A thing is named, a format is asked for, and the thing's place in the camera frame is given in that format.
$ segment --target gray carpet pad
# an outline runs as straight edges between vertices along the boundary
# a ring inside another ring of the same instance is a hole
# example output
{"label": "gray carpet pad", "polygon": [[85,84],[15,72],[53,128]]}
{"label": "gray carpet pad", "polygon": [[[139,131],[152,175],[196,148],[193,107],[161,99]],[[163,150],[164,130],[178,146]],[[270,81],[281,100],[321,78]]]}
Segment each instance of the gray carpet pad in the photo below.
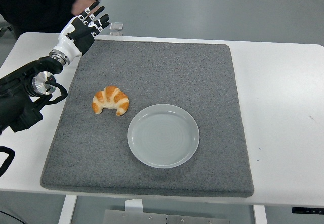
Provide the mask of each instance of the gray carpet pad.
{"label": "gray carpet pad", "polygon": [[[91,108],[95,92],[108,85],[129,97],[129,109],[122,116],[108,109],[97,115]],[[131,120],[154,104],[176,105],[197,122],[198,149],[180,166],[147,166],[129,148]],[[78,192],[252,195],[229,47],[96,41],[80,60],[40,183]]]}

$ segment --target ceramic plate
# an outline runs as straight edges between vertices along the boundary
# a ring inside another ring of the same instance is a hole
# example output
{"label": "ceramic plate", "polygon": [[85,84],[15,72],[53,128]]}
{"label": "ceramic plate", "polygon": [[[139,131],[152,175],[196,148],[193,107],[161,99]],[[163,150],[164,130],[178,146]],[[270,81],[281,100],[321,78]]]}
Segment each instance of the ceramic plate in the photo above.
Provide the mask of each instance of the ceramic plate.
{"label": "ceramic plate", "polygon": [[138,160],[155,168],[172,168],[195,153],[199,129],[187,111],[170,104],[157,104],[133,118],[127,138]]}

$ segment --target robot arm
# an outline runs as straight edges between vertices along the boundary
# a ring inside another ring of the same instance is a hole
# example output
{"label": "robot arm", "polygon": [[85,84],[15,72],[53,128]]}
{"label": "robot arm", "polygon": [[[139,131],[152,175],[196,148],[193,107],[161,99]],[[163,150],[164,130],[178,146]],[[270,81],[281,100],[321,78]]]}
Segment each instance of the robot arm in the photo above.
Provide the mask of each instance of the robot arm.
{"label": "robot arm", "polygon": [[[45,105],[55,104],[67,97],[66,89],[55,81],[54,74],[61,73],[77,56],[84,55],[95,41],[95,37],[109,25],[109,16],[104,10],[94,8],[99,1],[86,8],[79,16],[70,20],[59,35],[59,43],[49,56],[32,61],[0,79],[0,134],[7,127],[13,132],[29,129],[43,119],[40,110]],[[58,88],[61,96],[50,101]],[[35,102],[30,97],[39,97]]]}

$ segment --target white table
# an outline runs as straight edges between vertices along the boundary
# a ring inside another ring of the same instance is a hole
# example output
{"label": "white table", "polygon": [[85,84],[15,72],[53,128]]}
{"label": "white table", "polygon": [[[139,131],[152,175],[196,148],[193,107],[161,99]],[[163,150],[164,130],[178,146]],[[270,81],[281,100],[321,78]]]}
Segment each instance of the white table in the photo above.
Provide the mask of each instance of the white table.
{"label": "white table", "polygon": [[[57,44],[57,36],[41,33],[22,35],[0,68],[0,78],[48,55]],[[0,145],[16,152],[8,171],[0,177],[0,190],[324,207],[323,46],[121,36],[98,36],[97,39],[229,45],[254,194],[248,198],[198,198],[72,193],[42,188],[39,180],[65,101],[45,106],[41,111],[44,119],[29,130],[13,133],[7,128],[0,135]],[[76,58],[56,76],[66,89],[72,82],[78,62],[79,58]],[[6,154],[0,153],[0,162],[5,158]]]}

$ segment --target metal bracket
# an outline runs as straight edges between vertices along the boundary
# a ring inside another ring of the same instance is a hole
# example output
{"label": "metal bracket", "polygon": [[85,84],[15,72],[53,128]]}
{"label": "metal bracket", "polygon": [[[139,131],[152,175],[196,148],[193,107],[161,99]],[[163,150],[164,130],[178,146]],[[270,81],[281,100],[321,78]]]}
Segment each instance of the metal bracket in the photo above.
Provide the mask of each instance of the metal bracket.
{"label": "metal bracket", "polygon": [[103,224],[230,224],[229,220],[165,215],[134,211],[106,210]]}

